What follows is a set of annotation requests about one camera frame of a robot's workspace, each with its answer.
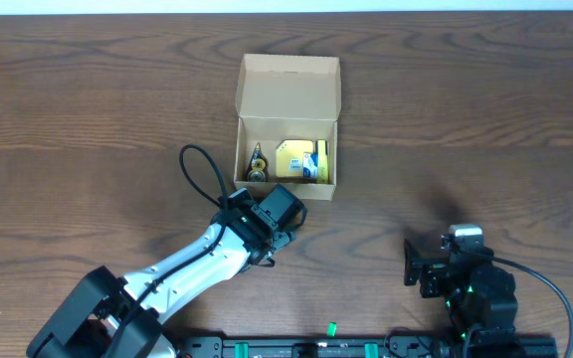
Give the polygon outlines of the yellow sticky note pad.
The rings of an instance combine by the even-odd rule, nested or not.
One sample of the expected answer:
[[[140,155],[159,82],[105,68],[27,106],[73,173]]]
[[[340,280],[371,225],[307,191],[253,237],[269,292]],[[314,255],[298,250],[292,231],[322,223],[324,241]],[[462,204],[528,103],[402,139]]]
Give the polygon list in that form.
[[[313,142],[303,139],[287,139],[276,149],[276,175],[279,178],[297,178],[303,173],[303,157],[312,153]]]

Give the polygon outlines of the black aluminium mounting rail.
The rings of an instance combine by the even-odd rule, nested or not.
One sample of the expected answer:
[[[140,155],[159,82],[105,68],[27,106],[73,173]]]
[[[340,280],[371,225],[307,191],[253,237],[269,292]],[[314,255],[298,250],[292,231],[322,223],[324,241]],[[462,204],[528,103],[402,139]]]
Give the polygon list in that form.
[[[457,358],[556,357],[551,338],[522,338],[515,343],[485,345],[446,337],[395,334],[383,338],[221,338],[180,341],[178,358]]]

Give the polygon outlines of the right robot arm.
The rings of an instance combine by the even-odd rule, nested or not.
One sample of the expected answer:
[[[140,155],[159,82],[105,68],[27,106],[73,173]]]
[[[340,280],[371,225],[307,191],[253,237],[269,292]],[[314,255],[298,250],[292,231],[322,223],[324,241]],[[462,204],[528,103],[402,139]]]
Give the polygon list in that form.
[[[474,345],[508,344],[515,340],[518,309],[514,276],[492,263],[493,250],[482,239],[456,239],[442,243],[445,257],[421,256],[404,242],[404,284],[418,284],[424,298],[441,297],[455,331],[470,335]]]

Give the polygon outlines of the blue white staples box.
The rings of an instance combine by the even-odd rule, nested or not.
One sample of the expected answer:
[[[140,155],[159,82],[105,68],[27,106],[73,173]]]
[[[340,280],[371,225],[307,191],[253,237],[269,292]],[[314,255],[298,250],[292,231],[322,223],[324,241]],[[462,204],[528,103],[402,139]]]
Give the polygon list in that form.
[[[302,156],[302,177],[316,180],[318,177],[318,155],[305,152]]]

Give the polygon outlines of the small green clip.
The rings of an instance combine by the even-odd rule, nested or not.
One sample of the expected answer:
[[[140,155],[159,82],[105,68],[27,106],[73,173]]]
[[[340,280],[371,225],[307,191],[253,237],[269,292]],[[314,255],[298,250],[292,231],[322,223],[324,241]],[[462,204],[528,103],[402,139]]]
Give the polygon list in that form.
[[[337,324],[335,322],[329,322],[327,326],[326,336],[330,338],[334,337],[336,334],[336,330],[337,330]]]

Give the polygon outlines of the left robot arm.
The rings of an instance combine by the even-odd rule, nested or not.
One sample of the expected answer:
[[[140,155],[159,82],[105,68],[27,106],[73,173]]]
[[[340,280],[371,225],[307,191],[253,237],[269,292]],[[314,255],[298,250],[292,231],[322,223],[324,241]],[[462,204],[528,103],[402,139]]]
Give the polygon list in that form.
[[[29,343],[29,357],[174,357],[164,324],[211,286],[252,266],[271,267],[295,238],[304,204],[285,186],[262,201],[241,189],[205,233],[165,260],[115,276],[87,273]]]

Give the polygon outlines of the open brown cardboard box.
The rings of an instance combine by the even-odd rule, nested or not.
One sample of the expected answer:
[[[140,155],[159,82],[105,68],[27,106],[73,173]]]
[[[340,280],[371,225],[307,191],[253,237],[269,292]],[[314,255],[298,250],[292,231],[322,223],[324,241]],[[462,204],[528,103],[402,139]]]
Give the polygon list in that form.
[[[337,57],[245,54],[236,92],[238,133],[233,179],[238,189],[255,195],[283,184],[297,197],[328,200],[337,186],[338,118],[341,71]],[[327,142],[328,183],[279,178],[276,149],[287,139]],[[268,161],[267,182],[249,182],[246,172],[257,143]]]

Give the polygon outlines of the yellow highlighter pen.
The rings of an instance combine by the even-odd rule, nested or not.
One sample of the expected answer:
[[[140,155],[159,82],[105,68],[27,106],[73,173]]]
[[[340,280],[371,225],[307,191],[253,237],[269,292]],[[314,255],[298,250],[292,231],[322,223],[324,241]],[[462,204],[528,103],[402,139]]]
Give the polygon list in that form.
[[[323,139],[316,141],[316,183],[317,184],[327,184],[328,183],[328,152],[327,152],[327,142]]]

